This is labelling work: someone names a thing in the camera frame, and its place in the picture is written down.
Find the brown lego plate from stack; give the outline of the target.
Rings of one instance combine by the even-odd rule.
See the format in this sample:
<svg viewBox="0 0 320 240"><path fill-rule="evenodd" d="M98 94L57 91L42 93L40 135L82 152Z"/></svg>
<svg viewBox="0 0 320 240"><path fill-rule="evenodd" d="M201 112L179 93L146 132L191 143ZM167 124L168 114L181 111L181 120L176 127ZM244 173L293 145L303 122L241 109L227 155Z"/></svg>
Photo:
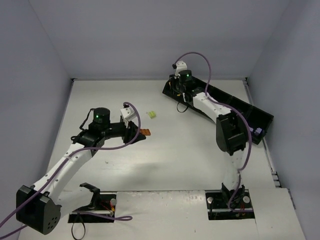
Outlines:
<svg viewBox="0 0 320 240"><path fill-rule="evenodd" d="M144 136L151 136L151 131L149 129L141 128L140 133Z"/></svg>

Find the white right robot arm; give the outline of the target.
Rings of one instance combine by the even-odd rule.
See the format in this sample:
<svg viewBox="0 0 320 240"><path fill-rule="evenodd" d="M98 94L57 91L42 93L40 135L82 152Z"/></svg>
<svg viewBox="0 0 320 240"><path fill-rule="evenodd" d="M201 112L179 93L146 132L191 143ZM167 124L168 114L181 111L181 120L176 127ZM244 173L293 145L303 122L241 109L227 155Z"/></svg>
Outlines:
<svg viewBox="0 0 320 240"><path fill-rule="evenodd" d="M205 90L198 87L191 70L179 70L171 86L183 101L214 121L215 140L224 153L226 170L221 186L223 196L234 200L241 186L240 168L248 142L248 131L241 117L229 107L213 103Z"/></svg>

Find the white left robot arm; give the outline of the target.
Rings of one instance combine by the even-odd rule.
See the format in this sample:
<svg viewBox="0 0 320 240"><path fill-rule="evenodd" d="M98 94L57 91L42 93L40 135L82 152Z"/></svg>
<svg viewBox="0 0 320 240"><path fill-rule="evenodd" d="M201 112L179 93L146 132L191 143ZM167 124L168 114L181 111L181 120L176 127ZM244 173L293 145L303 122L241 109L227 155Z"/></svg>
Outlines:
<svg viewBox="0 0 320 240"><path fill-rule="evenodd" d="M82 183L76 189L63 192L65 186L80 168L98 151L105 151L104 144L112 138L121 138L123 147L145 140L140 132L141 118L137 109L129 102L123 103L119 122L111 122L108 108L92 108L93 115L88 128L82 125L80 133L71 137L63 157L37 182L23 185L16 193L16 220L42 233L49 234L59 220L78 209L96 209L101 203L100 189Z"/></svg>

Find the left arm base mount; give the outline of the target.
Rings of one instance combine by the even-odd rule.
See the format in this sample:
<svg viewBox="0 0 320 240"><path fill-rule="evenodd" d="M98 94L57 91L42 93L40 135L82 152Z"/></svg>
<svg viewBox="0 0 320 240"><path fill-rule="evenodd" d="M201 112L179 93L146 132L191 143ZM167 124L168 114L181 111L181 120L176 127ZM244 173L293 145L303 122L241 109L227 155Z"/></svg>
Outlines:
<svg viewBox="0 0 320 240"><path fill-rule="evenodd" d="M95 208L89 208L88 206L83 206L78 208L78 211L86 211L95 213L98 215L114 217L115 216L115 204L117 201L116 192L101 192L100 193L100 202L96 204ZM113 219L107 219L98 217L90 214L81 214L77 216L76 212L72 212L67 219L68 224L73 223L85 223L85 224L98 224L98 223L113 223Z"/></svg>

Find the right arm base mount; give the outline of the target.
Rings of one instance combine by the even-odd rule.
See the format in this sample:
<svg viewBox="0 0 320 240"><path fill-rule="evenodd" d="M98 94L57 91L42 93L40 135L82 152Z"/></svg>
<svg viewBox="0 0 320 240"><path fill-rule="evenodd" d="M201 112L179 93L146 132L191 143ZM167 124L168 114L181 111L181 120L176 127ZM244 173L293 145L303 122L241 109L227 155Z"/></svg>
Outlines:
<svg viewBox="0 0 320 240"><path fill-rule="evenodd" d="M255 213L248 190L237 194L230 205L220 191L206 191L206 207L209 221L255 219Z"/></svg>

